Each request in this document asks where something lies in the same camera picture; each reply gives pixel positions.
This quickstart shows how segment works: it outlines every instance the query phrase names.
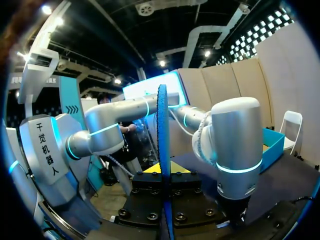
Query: chair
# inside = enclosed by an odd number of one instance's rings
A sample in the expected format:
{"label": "chair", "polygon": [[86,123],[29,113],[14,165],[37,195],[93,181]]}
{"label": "chair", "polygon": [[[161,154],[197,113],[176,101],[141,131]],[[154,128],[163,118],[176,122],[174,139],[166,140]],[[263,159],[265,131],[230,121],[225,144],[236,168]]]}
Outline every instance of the chair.
{"label": "chair", "polygon": [[283,116],[283,121],[282,121],[282,125],[280,128],[280,133],[282,131],[282,128],[284,126],[284,122],[285,120],[288,122],[291,122],[293,124],[298,124],[299,125],[299,130],[298,133],[296,135],[295,141],[291,141],[290,139],[288,139],[286,136],[284,137],[284,145],[283,145],[283,150],[288,150],[288,149],[292,149],[290,154],[292,154],[292,152],[294,151],[294,148],[296,146],[298,137],[299,137],[299,133],[300,133],[300,129],[301,129],[301,125],[302,125],[302,115],[301,113],[298,112],[294,112],[294,111],[286,111],[284,116]]}

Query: man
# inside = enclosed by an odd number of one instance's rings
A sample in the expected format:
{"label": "man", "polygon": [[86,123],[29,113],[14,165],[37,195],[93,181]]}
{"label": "man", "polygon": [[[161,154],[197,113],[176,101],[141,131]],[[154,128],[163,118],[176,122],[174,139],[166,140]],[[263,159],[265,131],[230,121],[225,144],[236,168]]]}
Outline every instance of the man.
{"label": "man", "polygon": [[[107,104],[110,103],[111,100],[105,92],[101,92],[97,96],[97,102],[98,104]],[[131,148],[132,146],[134,146],[133,132],[137,129],[137,126],[132,122],[120,122],[119,127],[121,133],[123,134],[124,146],[120,150],[112,153],[111,156],[115,158],[120,164],[124,165],[125,163],[130,162],[137,157],[134,149]],[[111,186],[117,182],[115,173],[116,175],[118,175],[119,171],[117,170],[114,173],[113,170],[114,168],[118,168],[118,166],[107,156],[101,156],[101,158],[112,166],[107,166],[107,171],[106,169],[100,171],[100,177],[104,181],[104,184],[107,186]]]}

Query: robotic arm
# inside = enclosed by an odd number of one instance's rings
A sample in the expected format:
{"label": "robotic arm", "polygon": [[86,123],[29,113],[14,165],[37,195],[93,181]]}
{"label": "robotic arm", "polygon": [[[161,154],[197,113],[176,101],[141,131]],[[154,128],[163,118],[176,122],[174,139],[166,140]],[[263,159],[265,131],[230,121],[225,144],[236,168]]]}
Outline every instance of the robotic arm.
{"label": "robotic arm", "polygon": [[[259,102],[252,97],[238,97],[204,112],[187,105],[176,107],[179,95],[169,93],[168,103],[180,125],[196,130],[192,147],[197,158],[217,167],[220,195],[230,200],[249,197],[256,189],[262,163]],[[69,156],[79,160],[116,152],[124,144],[118,122],[146,117],[156,109],[156,94],[89,109],[85,113],[88,131],[76,132],[66,141]]]}
{"label": "robotic arm", "polygon": [[[178,105],[179,94],[168,93],[168,104]],[[92,154],[112,154],[124,145],[118,122],[147,117],[156,110],[156,94],[92,107],[85,113],[88,131],[79,131],[67,139],[67,153],[75,160]]]}

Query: black ceiling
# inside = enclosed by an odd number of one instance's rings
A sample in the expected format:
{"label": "black ceiling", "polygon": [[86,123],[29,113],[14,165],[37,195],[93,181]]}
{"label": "black ceiling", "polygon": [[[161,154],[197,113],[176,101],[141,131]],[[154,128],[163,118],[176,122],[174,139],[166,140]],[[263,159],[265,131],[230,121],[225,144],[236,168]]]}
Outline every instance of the black ceiling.
{"label": "black ceiling", "polygon": [[[150,16],[140,16],[136,4],[147,2],[146,0],[95,1],[112,18],[136,50],[90,0],[71,0],[71,6],[63,16],[64,24],[52,34],[53,44],[50,44],[49,48],[59,52],[62,57],[101,72],[112,76],[121,75],[124,84],[127,84],[138,80],[136,69],[139,67],[143,67],[147,78],[163,74],[164,69],[171,71],[182,68],[184,51],[167,55],[164,68],[160,66],[156,54],[186,47],[189,33],[195,27],[226,26],[239,2],[246,2],[249,8],[252,8],[258,0],[208,0],[200,5],[197,18],[197,5],[165,8],[156,10]],[[204,52],[213,49],[219,36],[220,33],[200,34],[190,68],[200,66],[205,59]],[[220,51],[213,50],[210,58],[217,58],[220,54]],[[98,84],[92,79],[85,79],[80,83],[82,91],[93,86]],[[118,90],[123,87],[117,87],[112,82],[100,82],[99,86]]]}

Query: led panel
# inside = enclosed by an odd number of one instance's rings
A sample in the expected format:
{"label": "led panel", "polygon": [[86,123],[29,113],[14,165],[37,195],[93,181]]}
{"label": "led panel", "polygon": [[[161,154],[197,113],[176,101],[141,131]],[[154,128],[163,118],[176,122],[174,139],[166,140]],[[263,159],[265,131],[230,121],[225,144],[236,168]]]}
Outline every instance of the led panel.
{"label": "led panel", "polygon": [[124,98],[127,100],[141,98],[145,95],[156,94],[160,84],[166,85],[166,90],[168,93],[179,94],[179,105],[187,104],[180,77],[175,71],[139,81],[124,87],[122,89]]}

